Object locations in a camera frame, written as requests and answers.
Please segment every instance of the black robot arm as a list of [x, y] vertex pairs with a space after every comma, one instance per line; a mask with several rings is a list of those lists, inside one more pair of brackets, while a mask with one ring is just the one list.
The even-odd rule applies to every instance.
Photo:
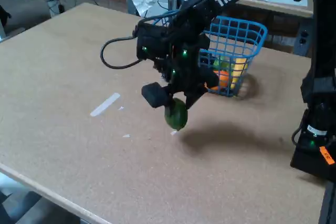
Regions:
[[[208, 87], [218, 85], [218, 76], [198, 66], [199, 50], [209, 47], [209, 39], [202, 34], [212, 20], [227, 6], [238, 0], [187, 0], [177, 13], [166, 15], [168, 27], [146, 23], [157, 16], [141, 20], [134, 36], [138, 37], [137, 57], [150, 59], [168, 82], [161, 87], [157, 82], [142, 88], [148, 103], [157, 108], [165, 106], [166, 116], [173, 115], [176, 102], [173, 95], [184, 92], [185, 110], [188, 110]], [[291, 166], [336, 182], [336, 2], [314, 0], [314, 53], [311, 68], [301, 86], [303, 101], [307, 104], [299, 128], [292, 137], [296, 145]], [[185, 122], [179, 122], [180, 128]], [[300, 132], [298, 141], [295, 136]]]

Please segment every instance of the yellow object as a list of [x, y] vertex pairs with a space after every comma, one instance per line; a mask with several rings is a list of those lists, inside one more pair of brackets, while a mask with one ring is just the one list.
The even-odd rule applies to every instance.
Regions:
[[232, 83], [230, 88], [234, 89], [239, 77], [242, 75], [245, 69], [247, 69], [247, 63], [245, 58], [237, 58], [234, 66], [234, 71], [232, 71]]

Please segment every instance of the orange fruit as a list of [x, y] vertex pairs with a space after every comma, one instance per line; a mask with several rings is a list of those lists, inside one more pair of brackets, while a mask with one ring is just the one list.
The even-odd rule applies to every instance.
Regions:
[[215, 70], [214, 73], [216, 75], [218, 75], [218, 77], [219, 77], [219, 84], [218, 84], [218, 86], [215, 86], [215, 87], [211, 88], [211, 90], [216, 90], [217, 91], [218, 87], [220, 89], [226, 88], [228, 83], [229, 83], [229, 73], [224, 71], [224, 70], [222, 70], [222, 71]]

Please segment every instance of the brown table surface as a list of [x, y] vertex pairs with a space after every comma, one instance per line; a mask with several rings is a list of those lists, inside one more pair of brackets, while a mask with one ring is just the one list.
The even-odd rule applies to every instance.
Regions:
[[[98, 56], [137, 20], [83, 4], [0, 44], [0, 170], [92, 223], [317, 223], [323, 182], [289, 166], [310, 60], [262, 49], [249, 92], [204, 95], [171, 135], [141, 96], [152, 63]], [[106, 55], [131, 62], [135, 40]]]

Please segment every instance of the blue wire basket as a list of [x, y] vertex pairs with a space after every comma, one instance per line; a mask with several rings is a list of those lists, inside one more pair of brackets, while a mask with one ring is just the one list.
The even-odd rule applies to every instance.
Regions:
[[[167, 26], [169, 20], [158, 19], [154, 24]], [[211, 68], [219, 77], [218, 86], [208, 91], [228, 97], [237, 95], [248, 68], [264, 44], [267, 28], [257, 22], [217, 16], [204, 33], [211, 42], [208, 50], [200, 50], [198, 64]]]

